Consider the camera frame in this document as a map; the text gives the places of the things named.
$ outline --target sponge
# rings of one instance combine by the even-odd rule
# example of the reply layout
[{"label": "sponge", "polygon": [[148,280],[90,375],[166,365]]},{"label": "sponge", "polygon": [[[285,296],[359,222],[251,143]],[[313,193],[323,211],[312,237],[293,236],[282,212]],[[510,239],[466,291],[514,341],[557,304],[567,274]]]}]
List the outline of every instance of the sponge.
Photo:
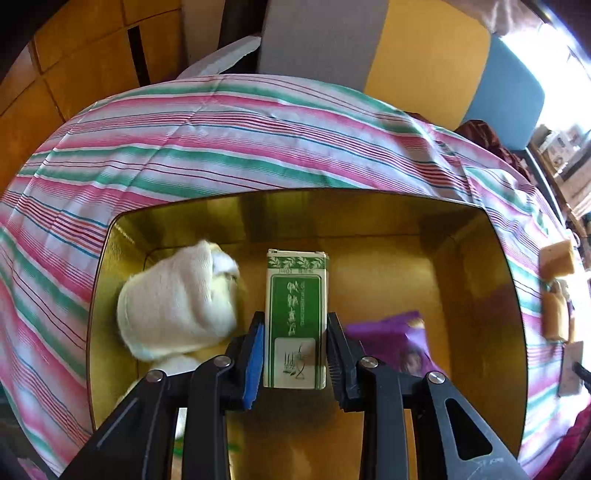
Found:
[{"label": "sponge", "polygon": [[569,339],[569,310],[561,285],[554,281],[550,291],[542,293],[542,335],[547,340]]},{"label": "sponge", "polygon": [[570,240],[540,250],[540,277],[544,281],[574,273],[574,250]]}]

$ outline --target wooden cabinet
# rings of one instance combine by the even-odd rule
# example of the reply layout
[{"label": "wooden cabinet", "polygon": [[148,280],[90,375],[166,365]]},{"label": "wooden cabinet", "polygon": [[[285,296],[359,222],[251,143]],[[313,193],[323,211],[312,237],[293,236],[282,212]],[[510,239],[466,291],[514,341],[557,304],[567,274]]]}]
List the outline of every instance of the wooden cabinet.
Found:
[{"label": "wooden cabinet", "polygon": [[181,0],[123,0],[126,25],[180,8]]},{"label": "wooden cabinet", "polygon": [[12,177],[61,124],[47,86],[38,78],[0,117],[0,192]]},{"label": "wooden cabinet", "polygon": [[181,11],[142,20],[139,32],[150,83],[175,79],[186,67]]},{"label": "wooden cabinet", "polygon": [[45,79],[66,120],[97,100],[138,87],[127,30],[60,60]]},{"label": "wooden cabinet", "polygon": [[41,71],[123,26],[121,0],[69,0],[35,33]]},{"label": "wooden cabinet", "polygon": [[37,68],[27,45],[0,83],[0,114],[37,78]]},{"label": "wooden cabinet", "polygon": [[189,65],[217,50],[225,0],[183,2],[184,36]]}]

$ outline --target white towel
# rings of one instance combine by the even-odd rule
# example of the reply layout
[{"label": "white towel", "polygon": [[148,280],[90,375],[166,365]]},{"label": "white towel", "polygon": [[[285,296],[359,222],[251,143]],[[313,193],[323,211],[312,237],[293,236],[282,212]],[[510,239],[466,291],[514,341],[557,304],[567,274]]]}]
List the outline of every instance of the white towel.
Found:
[{"label": "white towel", "polygon": [[236,262],[201,241],[131,277],[117,323],[134,357],[152,361],[220,342],[236,328]]},{"label": "white towel", "polygon": [[[201,364],[190,356],[175,355],[165,358],[160,362],[155,362],[154,364],[150,365],[150,370],[162,370],[168,377],[170,377],[172,375],[183,374],[185,372],[195,370],[199,365]],[[119,405],[119,403],[121,403],[121,400],[123,400],[127,396],[127,394],[134,389],[138,382],[139,380],[136,380],[129,386],[127,392],[125,392],[125,394],[119,400],[117,400],[117,405]],[[177,427],[174,432],[174,438],[179,439],[184,435],[184,428],[186,423],[187,409],[180,408],[178,410]]]}]

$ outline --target gold tray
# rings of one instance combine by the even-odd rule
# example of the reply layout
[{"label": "gold tray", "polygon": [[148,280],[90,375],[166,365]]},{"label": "gold tray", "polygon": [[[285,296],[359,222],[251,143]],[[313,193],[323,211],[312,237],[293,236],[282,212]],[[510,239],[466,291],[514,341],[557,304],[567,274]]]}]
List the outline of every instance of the gold tray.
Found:
[{"label": "gold tray", "polygon": [[[93,427],[145,373],[118,335],[121,287],[202,238],[240,266],[248,291],[243,331],[253,312],[265,308],[268,248],[327,252],[329,311],[344,324],[418,310],[435,363],[517,455],[527,402],[525,338],[488,216],[475,206],[370,190],[254,192],[119,215],[107,234],[90,313]],[[204,361],[225,346],[195,357]],[[362,420],[339,410],[329,385],[321,391],[263,388],[252,411],[228,418],[234,478],[357,479]]]}]

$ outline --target cardboard box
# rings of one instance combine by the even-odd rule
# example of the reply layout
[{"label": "cardboard box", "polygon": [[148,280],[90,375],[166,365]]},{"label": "cardboard box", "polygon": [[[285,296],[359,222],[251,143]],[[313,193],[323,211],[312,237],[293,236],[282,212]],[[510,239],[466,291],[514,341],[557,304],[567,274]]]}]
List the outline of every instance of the cardboard box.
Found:
[{"label": "cardboard box", "polygon": [[263,385],[326,385],[327,260],[324,252],[267,253]]}]

